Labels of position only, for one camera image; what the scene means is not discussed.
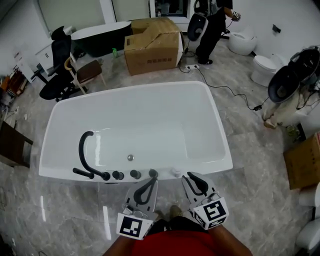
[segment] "white bathtub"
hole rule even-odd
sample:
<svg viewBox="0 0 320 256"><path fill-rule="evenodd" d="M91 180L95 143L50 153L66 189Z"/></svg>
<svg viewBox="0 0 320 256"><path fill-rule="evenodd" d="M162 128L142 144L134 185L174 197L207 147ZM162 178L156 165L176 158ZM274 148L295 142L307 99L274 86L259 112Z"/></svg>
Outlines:
<svg viewBox="0 0 320 256"><path fill-rule="evenodd" d="M107 23L80 29L71 35L77 46L96 58L110 54L113 48L123 50L125 37L131 35L131 21Z"/></svg>
<svg viewBox="0 0 320 256"><path fill-rule="evenodd" d="M73 173L85 171L79 157L81 136L88 165L117 170L124 179L108 181ZM174 179L173 170L208 174L232 169L219 113L208 87L198 81L146 84L105 90L63 100L53 108L43 142L39 175L76 181L136 182L131 170L158 171Z"/></svg>

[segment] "black knob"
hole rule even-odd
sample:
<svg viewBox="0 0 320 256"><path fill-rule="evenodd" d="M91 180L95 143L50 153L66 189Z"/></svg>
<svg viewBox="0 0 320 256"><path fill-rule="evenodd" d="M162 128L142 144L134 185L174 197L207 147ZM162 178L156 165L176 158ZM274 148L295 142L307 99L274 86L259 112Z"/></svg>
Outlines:
<svg viewBox="0 0 320 256"><path fill-rule="evenodd" d="M109 172L102 172L101 178L102 178L104 181L110 180L110 173L109 173Z"/></svg>
<svg viewBox="0 0 320 256"><path fill-rule="evenodd" d="M73 168L72 170L75 174L79 174L79 175L82 175L82 176L86 176L88 178L90 178L91 180L95 177L95 175L92 173L92 172L86 172L86 171L83 171L83 170L80 170L78 168Z"/></svg>
<svg viewBox="0 0 320 256"><path fill-rule="evenodd" d="M154 170L154 169L150 169L149 176L151 178L157 178L158 177L158 172L156 170Z"/></svg>
<svg viewBox="0 0 320 256"><path fill-rule="evenodd" d="M132 171L130 171L130 176L132 178L135 178L136 180L138 180L141 178L141 172L137 171L137 170L132 170Z"/></svg>
<svg viewBox="0 0 320 256"><path fill-rule="evenodd" d="M122 172L115 170L112 173L112 177L114 177L116 180L122 180L125 177L125 175Z"/></svg>

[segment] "bathtub rim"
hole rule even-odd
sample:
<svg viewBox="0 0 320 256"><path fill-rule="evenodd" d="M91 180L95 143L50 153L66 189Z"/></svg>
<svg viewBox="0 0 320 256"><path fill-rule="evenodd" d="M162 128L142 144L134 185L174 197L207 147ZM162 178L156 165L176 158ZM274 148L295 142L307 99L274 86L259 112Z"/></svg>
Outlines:
<svg viewBox="0 0 320 256"><path fill-rule="evenodd" d="M107 26L114 26L114 25L122 25L122 26L119 26L119 27L114 27L114 29L112 30L102 30L101 28L102 27L107 27ZM100 35L100 34L104 34L104 33L108 33L108 32L111 32L111 31L116 31L116 30L121 30L121 29L124 29L125 27L131 25L131 21L120 21L120 22L113 22L113 23L107 23L107 24L102 24L102 25L98 25L98 26L90 26L90 27L86 27L86 28L82 28L74 33L71 34L71 40L81 40L81 39L85 39L85 38L89 38L89 37L93 37L93 36L96 36L96 35ZM86 31L92 31L92 32L88 32L85 36L77 36L78 34L80 34L79 32L86 32Z"/></svg>
<svg viewBox="0 0 320 256"><path fill-rule="evenodd" d="M103 91L97 91L94 93L90 93L90 94L85 94L85 95L80 95L77 97L73 97L73 98L68 98L65 99L63 101L59 101L52 109L51 114L50 114L50 118L49 121L47 123L46 126L46 130L45 130L45 134L44 134L44 138L43 138L43 143L42 143L42 148L41 148L41 154L40 154L40 161L39 161L39 175L40 176L44 176L44 177L49 177L49 178L56 178L56 179L63 179L63 180L72 180L72 181L85 181L85 182L104 182L104 183L127 183L127 182L137 182L136 179L134 178L129 178L129 179L124 179L124 180L115 180L114 178L111 178L108 181L103 181L100 177L98 177L97 175L94 177L94 179L89 179L87 177L81 176L81 175L76 175L74 177L70 177L69 175L66 175L65 177L58 177L56 175L54 175L55 173L55 169L52 167L44 167L42 165L42 158L43 158L43 151L45 148L45 142L47 140L47 135L48 135L48 127L51 124L52 121L52 113L54 112L55 108L57 108L57 106L68 102L68 101L74 101L77 99L82 99L82 98L87 98L87 97L94 97L96 95L103 95L103 94L109 94L112 92L120 92L120 91L128 91L128 90L134 90L135 88L148 88L148 87L156 87L156 86L172 86L172 84L177 84L177 85L186 85L186 84L198 84L199 86L202 86L209 97L209 101L211 103L212 106L212 110L214 112L215 118L217 120L218 123L218 128L219 128L219 132L221 135L221 139L222 139L222 143L223 143L223 147L225 150L225 155L223 158L218 159L218 160L214 160L214 161L203 161L203 162L194 162L194 161L190 161L187 162L185 164L181 164L179 166L171 166L168 168L159 168L159 170L166 170L166 173L170 172L172 168L174 169L179 169L181 171L182 175L188 176L187 172L197 172L198 169L201 169L201 171L199 171L200 174L210 174L210 173L217 173L217 172L223 172L223 171L227 171L227 170L231 170L233 168L233 161L232 161L232 157L231 157L231 153L230 153L230 148L229 148L229 144L227 141L227 137L226 137L226 133L225 133L225 129L223 127L216 103L214 101L214 98L211 94L210 89L208 88L208 86L201 82L201 81L178 81L178 82L160 82L160 83L149 83L149 84L141 84L141 85L133 85L133 86L127 86L127 87L121 87L121 88L115 88L115 89L110 89L110 90L103 90ZM170 180L170 179L179 179L181 178L179 177L174 177L172 175L167 175L165 173L163 173L163 175L161 175L159 173L159 180ZM143 175L140 178L140 181L147 179L149 177L145 177L146 175Z"/></svg>

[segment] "brown cardboard box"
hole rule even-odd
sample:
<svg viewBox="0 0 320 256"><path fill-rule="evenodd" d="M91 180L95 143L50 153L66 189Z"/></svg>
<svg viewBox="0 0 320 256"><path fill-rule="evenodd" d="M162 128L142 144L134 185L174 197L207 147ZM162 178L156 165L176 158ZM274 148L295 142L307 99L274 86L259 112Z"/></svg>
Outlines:
<svg viewBox="0 0 320 256"><path fill-rule="evenodd" d="M167 17L156 17L156 18L142 18L142 19L135 19L131 21L131 29L132 34L141 34L143 33L151 23L158 21L158 20L169 20Z"/></svg>
<svg viewBox="0 0 320 256"><path fill-rule="evenodd" d="M320 182L320 132L283 153L290 189Z"/></svg>
<svg viewBox="0 0 320 256"><path fill-rule="evenodd" d="M140 34L125 37L124 55L133 75L172 69L182 56L179 28L170 19L158 19Z"/></svg>

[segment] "white toilet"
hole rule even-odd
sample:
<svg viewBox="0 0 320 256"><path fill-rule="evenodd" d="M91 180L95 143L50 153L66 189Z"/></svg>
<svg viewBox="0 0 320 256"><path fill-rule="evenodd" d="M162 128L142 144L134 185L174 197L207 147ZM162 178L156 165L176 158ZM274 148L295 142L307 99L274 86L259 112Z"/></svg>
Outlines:
<svg viewBox="0 0 320 256"><path fill-rule="evenodd" d="M231 32L228 41L230 51L239 55L249 55L257 45L257 37L253 29L248 26L241 32Z"/></svg>
<svg viewBox="0 0 320 256"><path fill-rule="evenodd" d="M272 54L271 58L257 55L253 59L251 79L259 85L268 87L275 73L287 64L288 61L279 54Z"/></svg>

